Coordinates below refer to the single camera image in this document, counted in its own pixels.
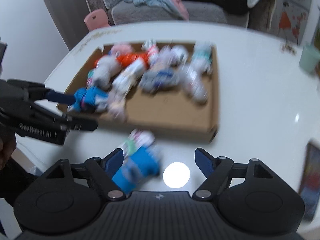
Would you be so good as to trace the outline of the blue sock bundle purple band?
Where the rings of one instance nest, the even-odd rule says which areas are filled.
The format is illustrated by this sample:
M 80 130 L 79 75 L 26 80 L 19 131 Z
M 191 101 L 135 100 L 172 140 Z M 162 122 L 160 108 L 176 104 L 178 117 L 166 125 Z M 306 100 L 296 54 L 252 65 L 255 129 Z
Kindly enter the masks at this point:
M 108 93 L 98 87 L 79 88 L 75 93 L 75 103 L 69 105 L 68 112 L 102 113 L 107 111 Z

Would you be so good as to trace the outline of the blue sock beige tie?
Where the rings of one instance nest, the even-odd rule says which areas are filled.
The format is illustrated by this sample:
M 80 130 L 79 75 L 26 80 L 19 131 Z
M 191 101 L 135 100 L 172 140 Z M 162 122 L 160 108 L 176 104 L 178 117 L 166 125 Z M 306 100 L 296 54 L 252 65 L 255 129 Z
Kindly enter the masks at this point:
M 150 176 L 157 176 L 161 169 L 161 150 L 158 146 L 141 146 L 113 176 L 113 182 L 129 194 Z

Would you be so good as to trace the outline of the white pink-speckled green sock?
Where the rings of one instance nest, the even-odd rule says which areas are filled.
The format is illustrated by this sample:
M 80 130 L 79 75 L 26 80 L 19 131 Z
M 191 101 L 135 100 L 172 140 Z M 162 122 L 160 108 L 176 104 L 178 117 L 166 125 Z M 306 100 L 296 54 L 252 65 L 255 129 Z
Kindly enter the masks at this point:
M 155 142 L 155 136 L 150 131 L 134 129 L 129 137 L 119 146 L 124 158 L 133 155 L 140 147 L 149 147 Z

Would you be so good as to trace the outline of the grey-white sock bead tie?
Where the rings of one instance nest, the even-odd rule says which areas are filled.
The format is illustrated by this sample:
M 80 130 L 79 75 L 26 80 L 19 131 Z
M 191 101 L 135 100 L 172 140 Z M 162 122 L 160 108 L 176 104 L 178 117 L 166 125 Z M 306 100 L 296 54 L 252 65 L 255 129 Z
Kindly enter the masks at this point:
M 92 76 L 93 85 L 108 89 L 110 87 L 110 80 L 120 72 L 120 63 L 115 56 L 103 56 L 97 61 L 96 68 Z

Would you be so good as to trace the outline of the white ribbed sock roll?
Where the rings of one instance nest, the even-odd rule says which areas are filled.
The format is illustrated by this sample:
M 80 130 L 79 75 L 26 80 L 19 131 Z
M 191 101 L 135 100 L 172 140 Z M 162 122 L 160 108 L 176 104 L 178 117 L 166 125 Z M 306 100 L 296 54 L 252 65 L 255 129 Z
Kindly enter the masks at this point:
M 125 97 L 131 88 L 136 85 L 146 72 L 147 65 L 142 58 L 136 59 L 128 65 L 112 82 L 112 89 L 118 94 Z

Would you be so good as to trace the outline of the grey sock roll blue print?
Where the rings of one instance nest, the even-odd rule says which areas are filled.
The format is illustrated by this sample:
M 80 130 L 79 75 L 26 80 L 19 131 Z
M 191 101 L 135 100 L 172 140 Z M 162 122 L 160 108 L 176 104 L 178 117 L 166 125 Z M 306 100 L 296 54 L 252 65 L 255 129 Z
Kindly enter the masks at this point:
M 159 90 L 167 90 L 179 84 L 179 76 L 171 68 L 159 72 L 147 71 L 143 74 L 138 87 L 144 92 L 153 94 Z

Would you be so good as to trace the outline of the white green striped sock roll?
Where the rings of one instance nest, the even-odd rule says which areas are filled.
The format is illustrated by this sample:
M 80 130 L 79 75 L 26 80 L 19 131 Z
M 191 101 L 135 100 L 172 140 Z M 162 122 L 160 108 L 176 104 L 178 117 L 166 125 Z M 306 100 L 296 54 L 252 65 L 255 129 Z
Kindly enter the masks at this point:
M 157 60 L 159 48 L 153 39 L 147 40 L 143 43 L 142 51 L 146 52 L 149 65 L 152 65 Z

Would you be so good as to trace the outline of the white sock teal band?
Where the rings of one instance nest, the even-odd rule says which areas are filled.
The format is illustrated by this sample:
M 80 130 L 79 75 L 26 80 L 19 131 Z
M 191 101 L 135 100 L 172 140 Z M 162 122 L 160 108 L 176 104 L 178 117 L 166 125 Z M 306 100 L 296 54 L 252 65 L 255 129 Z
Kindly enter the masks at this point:
M 195 42 L 190 64 L 200 74 L 212 72 L 212 45 L 210 42 Z

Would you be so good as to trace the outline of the white fuzzy sock ball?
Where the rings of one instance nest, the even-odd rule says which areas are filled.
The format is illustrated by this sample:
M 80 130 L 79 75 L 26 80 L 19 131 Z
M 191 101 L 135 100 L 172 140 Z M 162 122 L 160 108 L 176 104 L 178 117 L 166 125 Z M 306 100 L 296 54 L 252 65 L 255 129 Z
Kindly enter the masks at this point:
M 175 45 L 173 47 L 164 46 L 159 52 L 160 61 L 166 66 L 179 66 L 186 63 L 189 53 L 185 46 Z

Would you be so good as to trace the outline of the pastel striped sock roll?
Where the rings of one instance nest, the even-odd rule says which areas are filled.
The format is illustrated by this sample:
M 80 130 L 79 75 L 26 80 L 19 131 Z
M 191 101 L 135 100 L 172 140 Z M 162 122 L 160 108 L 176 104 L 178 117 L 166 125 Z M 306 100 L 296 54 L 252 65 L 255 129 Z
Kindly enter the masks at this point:
M 170 67 L 170 55 L 158 54 L 157 57 L 150 63 L 149 70 L 159 72 Z

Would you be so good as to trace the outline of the pink fuzzy googly-eyed sock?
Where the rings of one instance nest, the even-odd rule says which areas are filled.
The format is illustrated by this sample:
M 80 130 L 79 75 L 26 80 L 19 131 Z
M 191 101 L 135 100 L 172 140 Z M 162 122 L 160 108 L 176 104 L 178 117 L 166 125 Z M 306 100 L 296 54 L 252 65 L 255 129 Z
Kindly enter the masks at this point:
M 129 43 L 116 43 L 111 47 L 108 54 L 117 56 L 120 54 L 132 53 L 134 51 L 134 48 Z

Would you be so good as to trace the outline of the brown cardboard box tray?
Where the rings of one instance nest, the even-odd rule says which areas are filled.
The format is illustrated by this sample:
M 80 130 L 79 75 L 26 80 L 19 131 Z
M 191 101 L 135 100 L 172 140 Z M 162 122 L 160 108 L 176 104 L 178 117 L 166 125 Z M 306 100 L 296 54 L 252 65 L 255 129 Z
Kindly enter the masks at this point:
M 113 128 L 211 141 L 219 129 L 216 48 L 208 42 L 118 43 L 96 49 L 66 93 L 65 114 Z

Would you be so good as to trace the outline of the smartphone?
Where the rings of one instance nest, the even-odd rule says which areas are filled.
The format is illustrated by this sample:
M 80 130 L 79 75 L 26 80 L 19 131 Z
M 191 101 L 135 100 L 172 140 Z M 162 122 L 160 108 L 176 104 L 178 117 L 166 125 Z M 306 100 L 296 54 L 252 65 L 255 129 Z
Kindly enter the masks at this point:
M 310 140 L 306 147 L 299 195 L 305 204 L 303 219 L 312 221 L 319 204 L 319 144 Z

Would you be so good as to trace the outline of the pink plastic chair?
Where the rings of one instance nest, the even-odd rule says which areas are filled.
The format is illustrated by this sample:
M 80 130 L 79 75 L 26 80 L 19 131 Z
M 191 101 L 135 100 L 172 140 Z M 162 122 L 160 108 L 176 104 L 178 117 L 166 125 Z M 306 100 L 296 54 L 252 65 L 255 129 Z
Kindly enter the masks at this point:
M 89 31 L 110 27 L 108 16 L 103 9 L 97 9 L 90 12 L 85 17 L 84 23 Z

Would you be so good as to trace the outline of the grey sofa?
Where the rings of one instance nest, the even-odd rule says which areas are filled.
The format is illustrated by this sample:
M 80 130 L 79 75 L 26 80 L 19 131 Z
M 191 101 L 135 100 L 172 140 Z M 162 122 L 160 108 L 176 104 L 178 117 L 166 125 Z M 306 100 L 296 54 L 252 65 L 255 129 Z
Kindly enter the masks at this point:
M 146 21 L 197 21 L 267 31 L 276 0 L 86 0 L 113 25 Z

